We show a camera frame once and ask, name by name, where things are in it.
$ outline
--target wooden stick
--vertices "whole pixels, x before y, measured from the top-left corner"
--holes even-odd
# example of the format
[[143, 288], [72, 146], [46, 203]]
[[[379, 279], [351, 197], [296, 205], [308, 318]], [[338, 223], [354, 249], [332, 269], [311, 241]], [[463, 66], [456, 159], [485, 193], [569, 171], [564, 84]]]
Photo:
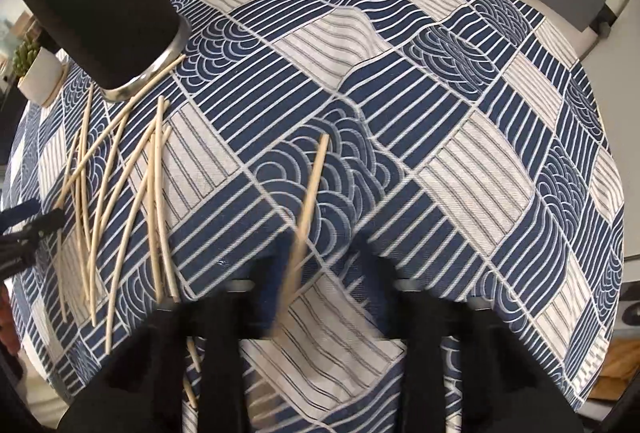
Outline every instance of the wooden stick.
[[[171, 135], [171, 126], [167, 127], [164, 131], [164, 135], [162, 136], [162, 141], [165, 141]], [[142, 197], [145, 195], [145, 190], [147, 187], [148, 181], [148, 168], [145, 171], [145, 174], [142, 175], [142, 180], [140, 181], [140, 186], [138, 187], [138, 192], [136, 193], [136, 197], [133, 199], [133, 203], [131, 204], [131, 208], [129, 209], [129, 217], [127, 218], [127, 223], [125, 224], [124, 230], [122, 232], [122, 238], [120, 239], [120, 247], [118, 248], [118, 256], [116, 258], [116, 265], [113, 268], [113, 277], [111, 278], [111, 288], [109, 291], [109, 307], [107, 310], [107, 327], [106, 327], [106, 344], [105, 351], [106, 353], [111, 352], [111, 333], [113, 332], [113, 315], [116, 310], [116, 293], [118, 291], [118, 285], [120, 283], [120, 273], [122, 272], [122, 266], [124, 264], [124, 258], [127, 254], [127, 244], [129, 243], [129, 237], [131, 236], [131, 232], [133, 230], [133, 225], [136, 222], [136, 215], [140, 209], [140, 204], [142, 204]]]
[[[296, 234], [291, 244], [289, 251], [289, 263], [287, 269], [282, 278], [282, 285], [278, 292], [278, 305], [276, 307], [276, 315], [271, 326], [270, 338], [280, 339], [284, 334], [284, 321], [289, 315], [289, 306], [293, 303], [296, 291], [300, 287], [300, 277], [302, 275], [302, 269], [300, 264], [306, 256], [306, 238], [309, 234], [309, 228], [311, 227], [311, 221], [316, 209], [316, 196], [318, 194], [318, 186], [320, 184], [322, 166], [324, 166], [324, 157], [326, 156], [326, 150], [329, 145], [329, 135], [322, 134], [320, 142], [318, 143], [318, 149], [316, 150], [316, 158], [314, 159], [314, 165], [311, 170], [311, 175], [306, 184], [305, 199], [300, 209], [298, 216], [298, 222], [296, 226]], [[271, 411], [271, 404], [268, 400], [259, 400], [267, 390], [264, 387], [255, 386], [254, 389], [249, 391], [247, 409], [250, 414], [251, 423], [256, 429], [263, 429], [270, 424], [271, 415], [268, 415]], [[260, 419], [259, 417], [269, 416], [268, 419]]]
[[[89, 95], [86, 99], [86, 105], [84, 105], [84, 116], [82, 117], [82, 131], [80, 133], [80, 154], [84, 155], [86, 152], [87, 140], [89, 137], [89, 121], [91, 120], [91, 102], [94, 98], [94, 84], [89, 85]], [[87, 200], [86, 193], [86, 174], [84, 172], [84, 165], [76, 166], [76, 172], [80, 172], [81, 182], [81, 195], [82, 195], [82, 226], [84, 228], [84, 240], [86, 241], [87, 250], [91, 250], [91, 235], [89, 230], [89, 202]]]
[[102, 205], [104, 204], [104, 197], [107, 194], [107, 188], [109, 186], [109, 177], [111, 176], [111, 169], [113, 169], [113, 163], [118, 156], [118, 145], [120, 144], [120, 139], [122, 139], [122, 134], [124, 133], [124, 129], [127, 126], [127, 120], [129, 119], [129, 114], [126, 114], [122, 120], [120, 121], [120, 126], [118, 126], [118, 131], [116, 132], [115, 137], [113, 138], [113, 142], [111, 142], [111, 149], [109, 150], [109, 158], [107, 159], [107, 164], [104, 167], [104, 172], [102, 173], [102, 182], [100, 182], [100, 192], [98, 193], [98, 203], [95, 208], [95, 216], [94, 216], [94, 232], [91, 236], [91, 249], [89, 251], [89, 267], [87, 269], [89, 273], [89, 306], [91, 307], [91, 323], [94, 327], [97, 324], [97, 320], [95, 317], [95, 264], [98, 258], [98, 246], [100, 245], [100, 239], [102, 238], [102, 233], [100, 232], [101, 226], [101, 216], [102, 216]]
[[198, 401], [196, 400], [196, 394], [193, 392], [193, 388], [191, 387], [191, 383], [187, 379], [185, 375], [182, 378], [182, 387], [184, 388], [184, 392], [187, 394], [187, 399], [189, 399], [189, 404], [193, 409], [198, 409]]
[[[78, 136], [80, 132], [76, 132], [74, 135], [74, 140], [71, 143], [71, 149], [68, 152], [66, 157], [66, 166], [65, 166], [65, 175], [62, 177], [62, 185], [65, 185], [66, 179], [69, 178], [69, 172], [71, 171], [71, 163], [74, 159], [74, 152], [76, 151], [76, 146], [78, 145]], [[65, 205], [65, 200], [58, 196], [58, 200], [56, 201], [57, 208], [63, 208]], [[65, 293], [62, 288], [63, 284], [63, 272], [62, 272], [62, 229], [58, 230], [58, 236], [56, 239], [56, 258], [54, 259], [54, 265], [58, 266], [57, 275], [58, 275], [58, 299], [60, 300], [60, 312], [62, 313], [62, 322], [66, 323], [66, 308], [65, 308]]]
[[187, 337], [187, 350], [189, 350], [189, 355], [193, 360], [193, 366], [196, 371], [200, 373], [202, 371], [202, 367], [200, 366], [200, 356], [198, 355], [198, 350], [196, 350], [196, 343], [193, 342], [193, 337]]
[[[156, 136], [151, 134], [149, 140], [149, 153], [147, 158], [147, 183], [150, 186], [155, 186], [156, 176], [154, 175], [154, 168], [156, 166]], [[158, 254], [158, 241], [156, 240], [156, 201], [154, 194], [156, 190], [154, 188], [146, 190], [146, 229], [149, 240], [149, 256], [151, 257], [151, 273], [154, 277], [154, 289], [156, 291], [156, 301], [159, 303], [164, 298], [164, 291], [162, 290], [162, 271], [160, 270], [160, 255]]]
[[89, 282], [86, 278], [86, 267], [84, 266], [84, 235], [82, 234], [82, 209], [80, 207], [80, 181], [76, 180], [75, 194], [71, 191], [71, 199], [74, 204], [74, 213], [76, 214], [76, 250], [78, 250], [78, 261], [80, 263], [80, 276], [82, 277], [82, 290], [84, 291], [84, 299], [89, 301]]
[[176, 302], [180, 302], [180, 292], [178, 284], [175, 282], [174, 264], [171, 261], [171, 249], [169, 248], [169, 237], [166, 234], [164, 225], [164, 195], [162, 194], [162, 139], [159, 139], [159, 128], [162, 126], [162, 102], [164, 97], [158, 97], [158, 109], [156, 110], [156, 150], [155, 150], [155, 176], [156, 176], [156, 213], [158, 214], [158, 233], [160, 235], [160, 247], [162, 249], [162, 263], [164, 264], [164, 275], [169, 285], [169, 294]]
[[[165, 101], [163, 106], [164, 110], [166, 111], [168, 107], [169, 107], [169, 101]], [[147, 145], [149, 138], [151, 137], [151, 134], [155, 130], [156, 130], [156, 118], [154, 118], [153, 121], [151, 121], [149, 125], [146, 127], [145, 133], [142, 135], [142, 137], [140, 137], [140, 140], [138, 141], [138, 144], [136, 145], [135, 149], [133, 150], [133, 152], [131, 152], [131, 155], [129, 155], [129, 159], [127, 160], [127, 165], [124, 167], [124, 170], [122, 171], [122, 174], [118, 179], [118, 182], [113, 187], [113, 191], [111, 192], [111, 197], [109, 198], [109, 203], [107, 204], [106, 209], [102, 213], [102, 222], [100, 223], [101, 235], [103, 235], [105, 229], [107, 229], [109, 218], [111, 218], [111, 212], [113, 211], [113, 208], [115, 207], [116, 202], [118, 201], [118, 197], [120, 196], [120, 193], [124, 188], [124, 185], [127, 183], [127, 179], [131, 175], [133, 168], [135, 168], [136, 166], [138, 157], [140, 157], [142, 150], [145, 149], [145, 146]]]
[[76, 180], [76, 178], [78, 178], [78, 175], [79, 175], [78, 169], [84, 167], [84, 165], [87, 163], [87, 161], [89, 161], [89, 159], [95, 153], [95, 150], [98, 149], [98, 146], [100, 146], [102, 141], [107, 138], [107, 136], [109, 135], [111, 130], [113, 130], [113, 128], [115, 128], [118, 124], [120, 124], [120, 121], [122, 120], [124, 115], [128, 114], [133, 109], [133, 107], [136, 105], [136, 103], [140, 99], [142, 99], [149, 90], [151, 90], [154, 86], [156, 86], [156, 84], [162, 78], [164, 78], [164, 76], [166, 76], [168, 74], [168, 72], [172, 68], [174, 68], [175, 66], [180, 64], [181, 61], [184, 59], [184, 57], [185, 57], [184, 54], [181, 54], [180, 56], [178, 56], [178, 58], [176, 58], [174, 61], [172, 61], [172, 63], [169, 63], [165, 68], [163, 68], [161, 71], [159, 71], [158, 74], [153, 76], [151, 78], [151, 80], [149, 81], [149, 83], [147, 83], [145, 86], [142, 87], [140, 92], [138, 92], [129, 101], [127, 101], [127, 104], [124, 105], [124, 107], [121, 109], [121, 111], [119, 111], [117, 113], [117, 115], [111, 120], [111, 123], [109, 123], [107, 125], [107, 127], [102, 131], [102, 133], [94, 141], [94, 143], [92, 144], [91, 148], [89, 148], [89, 150], [87, 150], [87, 152], [84, 154], [84, 156], [80, 160], [78, 166], [76, 167], [76, 172], [73, 175], [71, 175], [71, 178], [69, 179], [68, 184], [65, 187], [63, 187], [63, 191], [65, 193], [67, 193], [69, 191], [69, 189], [71, 187], [71, 182], [74, 182]]
[[[65, 175], [62, 177], [62, 185], [66, 184], [67, 179], [69, 178], [69, 172], [71, 171], [71, 163], [74, 161], [74, 153], [76, 152], [76, 146], [78, 145], [78, 138], [80, 136], [80, 130], [76, 132], [74, 135], [74, 140], [71, 142], [71, 149], [66, 156], [66, 166], [65, 166]], [[62, 189], [60, 189], [60, 194], [58, 195], [58, 200], [56, 201], [57, 208], [63, 208], [65, 205], [65, 199], [62, 196]]]
[[273, 327], [271, 328], [271, 337], [276, 336], [281, 331], [282, 323], [289, 314], [289, 305], [291, 305], [296, 291], [300, 288], [300, 277], [302, 275], [300, 263], [306, 256], [306, 237], [309, 234], [311, 220], [313, 219], [316, 209], [316, 195], [318, 194], [322, 166], [324, 166], [324, 157], [326, 156], [328, 145], [329, 134], [322, 134], [318, 149], [316, 150], [316, 159], [314, 160], [314, 165], [311, 170], [311, 176], [306, 184], [305, 200], [300, 209], [296, 234], [293, 239], [293, 244], [291, 244], [291, 250], [289, 251], [289, 263], [287, 264], [287, 270], [284, 273], [282, 286], [278, 294], [278, 305], [276, 307], [276, 317], [273, 321]]

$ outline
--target white wall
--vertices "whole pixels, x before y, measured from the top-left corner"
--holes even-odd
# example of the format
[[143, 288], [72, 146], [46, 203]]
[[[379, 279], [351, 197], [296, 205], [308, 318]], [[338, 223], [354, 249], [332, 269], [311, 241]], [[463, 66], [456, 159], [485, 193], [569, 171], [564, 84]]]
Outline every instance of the white wall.
[[9, 20], [12, 25], [25, 10], [31, 12], [22, 0], [0, 0], [0, 20]]
[[625, 192], [625, 256], [640, 254], [640, 0], [584, 59]]

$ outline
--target black cylinder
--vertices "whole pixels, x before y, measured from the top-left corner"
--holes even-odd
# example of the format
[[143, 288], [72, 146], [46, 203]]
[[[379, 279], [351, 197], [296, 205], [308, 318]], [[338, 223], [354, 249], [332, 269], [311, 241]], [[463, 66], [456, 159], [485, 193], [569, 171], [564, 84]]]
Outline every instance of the black cylinder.
[[169, 0], [24, 0], [40, 24], [103, 89], [146, 70], [178, 31]]

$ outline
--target metal rim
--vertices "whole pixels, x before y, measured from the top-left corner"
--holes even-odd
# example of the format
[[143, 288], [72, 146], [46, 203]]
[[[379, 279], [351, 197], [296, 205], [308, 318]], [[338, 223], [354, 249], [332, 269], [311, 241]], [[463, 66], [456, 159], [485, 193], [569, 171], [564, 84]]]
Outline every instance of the metal rim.
[[189, 41], [191, 35], [191, 25], [188, 20], [182, 16], [178, 16], [180, 22], [178, 23], [178, 31], [175, 33], [174, 39], [169, 46], [162, 52], [156, 60], [143, 71], [142, 74], [131, 78], [123, 86], [107, 90], [100, 87], [100, 92], [105, 100], [110, 102], [126, 101], [132, 98], [140, 89], [149, 82], [158, 71], [166, 67], [171, 61], [180, 55], [180, 52], [184, 49]]

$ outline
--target tablecloth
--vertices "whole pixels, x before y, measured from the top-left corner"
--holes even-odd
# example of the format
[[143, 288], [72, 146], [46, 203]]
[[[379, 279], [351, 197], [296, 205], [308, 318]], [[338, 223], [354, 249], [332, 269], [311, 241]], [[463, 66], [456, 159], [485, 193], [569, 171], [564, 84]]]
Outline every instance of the tablecloth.
[[[542, 13], [520, 0], [171, 1], [191, 23], [187, 57], [132, 112], [110, 187], [164, 95], [174, 129], [164, 197], [183, 298], [242, 278], [292, 229], [316, 142], [331, 137], [295, 325], [282, 344], [241, 345], [247, 381], [275, 388], [270, 431], [393, 427], [404, 347], [370, 334], [366, 280], [346, 248], [363, 229], [402, 276], [441, 297], [491, 301], [579, 406], [612, 334], [623, 196], [588, 77]], [[89, 83], [72, 64], [51, 107], [28, 105], [4, 207], [36, 197], [51, 208]], [[90, 143], [121, 108], [94, 96]], [[110, 146], [89, 163], [92, 212]], [[70, 200], [60, 264], [51, 238], [14, 279], [23, 346], [65, 398], [106, 358], [106, 294], [145, 168], [143, 153], [100, 246], [97, 327], [78, 282]], [[116, 346], [154, 307], [145, 211], [120, 280]], [[455, 338], [443, 351], [455, 428]], [[188, 376], [197, 392], [193, 365]], [[187, 431], [194, 421], [185, 406]]]

